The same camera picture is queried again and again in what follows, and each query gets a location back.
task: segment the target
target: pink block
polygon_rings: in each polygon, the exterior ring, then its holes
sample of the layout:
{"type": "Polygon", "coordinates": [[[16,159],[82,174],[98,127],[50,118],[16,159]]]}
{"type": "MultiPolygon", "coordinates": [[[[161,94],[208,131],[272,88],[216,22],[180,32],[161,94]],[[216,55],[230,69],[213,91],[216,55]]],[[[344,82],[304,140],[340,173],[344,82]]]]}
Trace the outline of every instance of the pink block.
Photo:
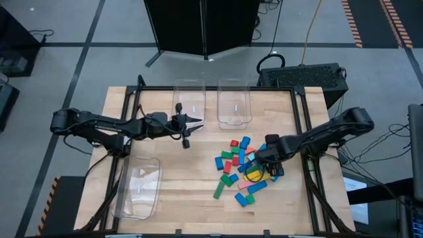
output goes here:
{"type": "Polygon", "coordinates": [[[241,190],[243,188],[248,188],[249,186],[254,185],[254,184],[256,184],[256,182],[245,181],[245,182],[239,183],[238,188],[239,188],[239,190],[241,190]]]}

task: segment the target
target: blue block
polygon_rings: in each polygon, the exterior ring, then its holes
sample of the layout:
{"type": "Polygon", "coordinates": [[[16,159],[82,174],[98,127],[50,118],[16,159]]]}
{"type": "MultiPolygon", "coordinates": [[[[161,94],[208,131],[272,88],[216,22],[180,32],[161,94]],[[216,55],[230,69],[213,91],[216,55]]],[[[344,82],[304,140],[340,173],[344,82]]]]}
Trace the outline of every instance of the blue block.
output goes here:
{"type": "Polygon", "coordinates": [[[263,143],[262,146],[260,146],[260,148],[258,150],[263,150],[263,149],[266,149],[266,148],[267,148],[266,143],[263,143]]]}
{"type": "Polygon", "coordinates": [[[240,167],[238,167],[238,172],[243,173],[251,165],[252,165],[252,163],[250,161],[249,162],[246,162],[245,164],[243,164],[240,167]]]}
{"type": "Polygon", "coordinates": [[[247,143],[243,142],[243,141],[239,144],[239,147],[241,149],[247,149],[247,146],[249,146],[249,145],[247,143]]]}
{"type": "Polygon", "coordinates": [[[267,182],[265,180],[263,180],[261,182],[258,182],[256,184],[252,185],[252,186],[249,186],[247,188],[247,190],[248,190],[249,193],[253,194],[253,193],[259,191],[260,189],[266,188],[266,187],[267,187],[267,182]]]}
{"type": "Polygon", "coordinates": [[[239,150],[239,164],[240,165],[244,164],[244,157],[245,157],[245,149],[240,149],[239,150]]]}
{"type": "Polygon", "coordinates": [[[250,161],[253,161],[255,159],[254,153],[247,155],[247,158],[249,158],[250,161]]]}
{"type": "Polygon", "coordinates": [[[223,161],[222,161],[222,157],[216,157],[214,158],[214,160],[216,161],[216,167],[218,170],[222,170],[223,169],[223,161]]]}
{"type": "Polygon", "coordinates": [[[240,203],[242,207],[245,207],[249,203],[249,201],[244,198],[244,196],[239,192],[237,193],[237,195],[235,195],[235,199],[240,203]]]}
{"type": "Polygon", "coordinates": [[[248,136],[244,136],[242,142],[245,142],[247,145],[250,144],[251,139],[248,136]]]}
{"type": "Polygon", "coordinates": [[[233,175],[229,176],[229,178],[231,179],[232,182],[238,181],[238,175],[237,174],[233,174],[233,175]]]}

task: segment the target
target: yellow cable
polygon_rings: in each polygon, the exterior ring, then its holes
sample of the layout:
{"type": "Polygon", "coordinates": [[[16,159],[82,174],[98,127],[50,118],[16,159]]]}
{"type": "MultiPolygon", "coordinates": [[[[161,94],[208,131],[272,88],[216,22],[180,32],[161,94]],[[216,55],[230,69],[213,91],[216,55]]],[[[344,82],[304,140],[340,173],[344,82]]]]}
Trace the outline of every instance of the yellow cable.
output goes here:
{"type": "Polygon", "coordinates": [[[323,0],[319,0],[319,4],[317,5],[316,11],[315,11],[315,15],[313,16],[313,20],[311,20],[311,24],[310,24],[309,30],[307,31],[307,37],[305,38],[304,51],[303,51],[303,58],[301,59],[301,64],[303,64],[303,63],[304,63],[304,59],[305,59],[305,50],[307,49],[307,42],[309,41],[310,30],[311,30],[311,27],[313,26],[313,23],[314,23],[315,19],[316,19],[317,12],[319,12],[320,5],[322,4],[322,1],[323,1],[323,0]]]}

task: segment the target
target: black cabinet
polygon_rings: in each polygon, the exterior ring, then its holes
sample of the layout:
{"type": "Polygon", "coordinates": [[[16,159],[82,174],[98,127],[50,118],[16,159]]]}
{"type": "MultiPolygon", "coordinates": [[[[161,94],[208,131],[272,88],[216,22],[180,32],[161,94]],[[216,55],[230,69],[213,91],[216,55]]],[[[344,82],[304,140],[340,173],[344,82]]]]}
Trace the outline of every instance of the black cabinet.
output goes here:
{"type": "Polygon", "coordinates": [[[0,7],[0,72],[9,77],[28,77],[39,43],[6,9],[0,7]]]}

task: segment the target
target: red block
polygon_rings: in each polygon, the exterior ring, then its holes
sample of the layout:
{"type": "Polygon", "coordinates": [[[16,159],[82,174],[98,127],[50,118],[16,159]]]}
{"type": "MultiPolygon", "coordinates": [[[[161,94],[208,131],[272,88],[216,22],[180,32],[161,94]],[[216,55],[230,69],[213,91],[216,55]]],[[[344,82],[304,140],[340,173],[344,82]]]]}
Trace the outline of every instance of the red block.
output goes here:
{"type": "Polygon", "coordinates": [[[223,169],[223,172],[225,174],[229,174],[231,172],[231,166],[232,166],[232,163],[230,161],[226,161],[225,168],[223,169]]]}
{"type": "Polygon", "coordinates": [[[238,141],[236,141],[234,139],[231,141],[231,147],[238,147],[238,145],[239,145],[238,141]]]}
{"type": "Polygon", "coordinates": [[[251,148],[251,147],[248,147],[246,150],[245,150],[245,154],[246,155],[248,155],[249,153],[252,153],[252,152],[254,152],[254,151],[256,151],[255,149],[253,149],[253,148],[251,148]]]}
{"type": "Polygon", "coordinates": [[[232,158],[232,165],[233,166],[238,166],[239,165],[239,157],[238,156],[234,156],[232,158]]]}

